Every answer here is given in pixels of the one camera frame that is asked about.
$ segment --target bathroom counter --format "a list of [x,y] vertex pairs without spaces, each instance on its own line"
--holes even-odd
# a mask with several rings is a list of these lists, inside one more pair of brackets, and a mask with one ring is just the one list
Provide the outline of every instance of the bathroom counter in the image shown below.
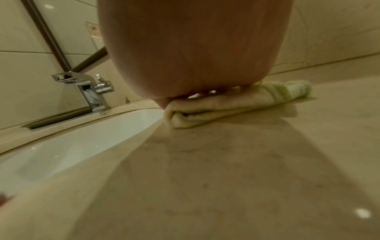
[[380,55],[268,77],[313,97],[159,122],[17,195],[0,239],[380,239]]
[[16,147],[22,146],[37,139],[55,134],[57,132],[98,120],[104,117],[125,113],[129,111],[158,108],[157,104],[151,100],[139,100],[127,104],[111,107],[108,110],[96,113],[89,113],[80,117],[69,119],[63,122],[52,124],[38,129],[28,129],[21,126],[15,126],[0,130],[0,154]]

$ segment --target folded towel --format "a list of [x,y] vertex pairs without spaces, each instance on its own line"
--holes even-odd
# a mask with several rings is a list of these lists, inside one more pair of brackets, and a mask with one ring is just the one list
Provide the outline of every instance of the folded towel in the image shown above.
[[209,93],[177,99],[165,109],[164,121],[173,128],[188,128],[238,113],[307,97],[312,87],[307,81],[257,83],[232,88],[226,93]]

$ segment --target chrome faucet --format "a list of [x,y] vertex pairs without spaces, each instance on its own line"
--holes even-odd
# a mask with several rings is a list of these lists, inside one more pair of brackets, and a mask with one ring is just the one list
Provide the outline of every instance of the chrome faucet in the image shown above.
[[105,93],[114,92],[114,86],[110,81],[105,81],[99,74],[96,82],[93,77],[77,72],[64,72],[52,75],[54,80],[65,84],[76,84],[92,109],[92,112],[102,111],[109,108],[105,98]]

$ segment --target mirror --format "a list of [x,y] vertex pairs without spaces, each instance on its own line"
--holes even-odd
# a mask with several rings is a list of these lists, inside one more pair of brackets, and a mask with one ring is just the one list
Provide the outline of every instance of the mirror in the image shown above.
[[21,1],[65,72],[81,72],[107,55],[97,0]]

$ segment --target white sink basin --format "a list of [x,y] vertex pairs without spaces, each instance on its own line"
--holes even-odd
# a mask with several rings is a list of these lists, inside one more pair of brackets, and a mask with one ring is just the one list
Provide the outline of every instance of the white sink basin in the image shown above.
[[162,118],[144,109],[100,120],[0,157],[0,192],[9,195],[53,176],[131,138]]

